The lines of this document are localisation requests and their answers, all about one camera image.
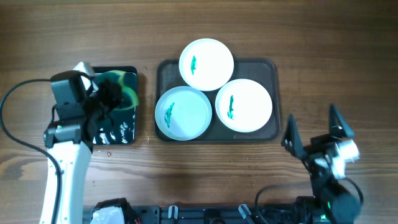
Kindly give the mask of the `white plate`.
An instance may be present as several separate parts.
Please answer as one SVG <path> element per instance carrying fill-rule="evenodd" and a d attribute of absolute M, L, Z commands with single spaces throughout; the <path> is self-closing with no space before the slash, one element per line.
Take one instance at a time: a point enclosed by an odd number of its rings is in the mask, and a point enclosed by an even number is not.
<path fill-rule="evenodd" d="M 215 110 L 229 129 L 250 133 L 262 128 L 271 118 L 272 100 L 268 91 L 250 79 L 236 79 L 218 92 Z"/>
<path fill-rule="evenodd" d="M 178 68 L 183 80 L 200 91 L 221 88 L 231 78 L 234 58 L 227 46 L 215 39 L 198 39 L 180 54 Z"/>

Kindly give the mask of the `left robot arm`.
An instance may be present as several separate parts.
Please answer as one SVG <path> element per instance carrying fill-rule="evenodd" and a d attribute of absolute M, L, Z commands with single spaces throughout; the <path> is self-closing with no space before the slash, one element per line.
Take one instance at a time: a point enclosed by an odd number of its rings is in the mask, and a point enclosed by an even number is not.
<path fill-rule="evenodd" d="M 44 132 L 49 154 L 41 223 L 81 223 L 85 178 L 98 124 L 122 101 L 122 87 L 105 79 L 85 88 L 86 73 L 69 70 L 51 79 L 58 120 Z"/>

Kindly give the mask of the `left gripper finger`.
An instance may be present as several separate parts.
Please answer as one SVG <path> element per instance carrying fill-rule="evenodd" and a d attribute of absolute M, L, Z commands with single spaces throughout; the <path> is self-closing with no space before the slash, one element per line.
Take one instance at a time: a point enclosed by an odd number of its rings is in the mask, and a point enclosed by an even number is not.
<path fill-rule="evenodd" d="M 122 96 L 122 87 L 120 84 L 105 79 L 98 83 L 99 92 L 103 96 Z"/>
<path fill-rule="evenodd" d="M 106 119 L 122 102 L 122 94 L 93 93 L 93 124 Z"/>

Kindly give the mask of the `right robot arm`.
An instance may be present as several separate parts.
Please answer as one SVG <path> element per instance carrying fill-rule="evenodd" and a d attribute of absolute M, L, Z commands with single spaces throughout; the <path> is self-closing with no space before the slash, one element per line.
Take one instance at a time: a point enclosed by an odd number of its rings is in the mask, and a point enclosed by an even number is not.
<path fill-rule="evenodd" d="M 351 126 L 331 104 L 327 134 L 311 138 L 310 144 L 304 146 L 296 120 L 290 114 L 281 140 L 281 146 L 300 160 L 310 174 L 313 196 L 331 223 L 353 223 L 364 202 L 363 193 L 356 184 L 353 186 L 358 197 L 339 183 L 340 180 L 352 181 L 346 177 L 345 170 L 348 163 L 359 159 L 354 137 Z"/>

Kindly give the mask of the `green yellow sponge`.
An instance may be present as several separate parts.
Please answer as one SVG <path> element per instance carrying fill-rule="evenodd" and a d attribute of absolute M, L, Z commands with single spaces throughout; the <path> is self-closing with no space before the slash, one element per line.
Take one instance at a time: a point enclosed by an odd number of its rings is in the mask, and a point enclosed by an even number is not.
<path fill-rule="evenodd" d="M 134 72 L 111 70 L 101 73 L 94 78 L 94 82 L 97 85 L 105 80 L 119 84 L 121 87 L 122 100 L 114 109 L 115 111 L 132 110 L 139 105 L 137 96 L 137 75 Z"/>

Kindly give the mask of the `light blue plate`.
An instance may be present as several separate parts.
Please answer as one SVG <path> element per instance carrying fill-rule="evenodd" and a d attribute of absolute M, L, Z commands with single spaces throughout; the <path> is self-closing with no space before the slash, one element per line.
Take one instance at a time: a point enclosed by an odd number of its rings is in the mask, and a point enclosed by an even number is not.
<path fill-rule="evenodd" d="M 209 99 L 190 86 L 166 91 L 158 100 L 155 122 L 164 135 L 176 141 L 189 141 L 202 135 L 211 123 Z"/>

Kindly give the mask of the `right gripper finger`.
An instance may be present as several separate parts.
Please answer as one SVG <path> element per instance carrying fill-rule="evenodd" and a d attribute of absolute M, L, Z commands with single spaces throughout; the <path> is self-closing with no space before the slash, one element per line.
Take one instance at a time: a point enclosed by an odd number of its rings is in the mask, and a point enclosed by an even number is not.
<path fill-rule="evenodd" d="M 331 104 L 329 109 L 329 134 L 336 138 L 355 137 L 353 129 L 334 104 Z"/>
<path fill-rule="evenodd" d="M 281 146 L 297 159 L 304 160 L 307 156 L 293 114 L 290 114 L 288 117 L 285 133 L 281 140 Z"/>

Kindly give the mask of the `white plate top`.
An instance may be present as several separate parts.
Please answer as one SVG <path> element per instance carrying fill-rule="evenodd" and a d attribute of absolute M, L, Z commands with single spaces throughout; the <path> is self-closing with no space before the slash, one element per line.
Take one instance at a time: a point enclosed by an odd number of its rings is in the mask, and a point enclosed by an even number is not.
<path fill-rule="evenodd" d="M 178 68 L 183 80 L 200 91 L 221 88 L 231 78 L 234 58 L 227 46 L 215 39 L 198 39 L 180 54 Z"/>

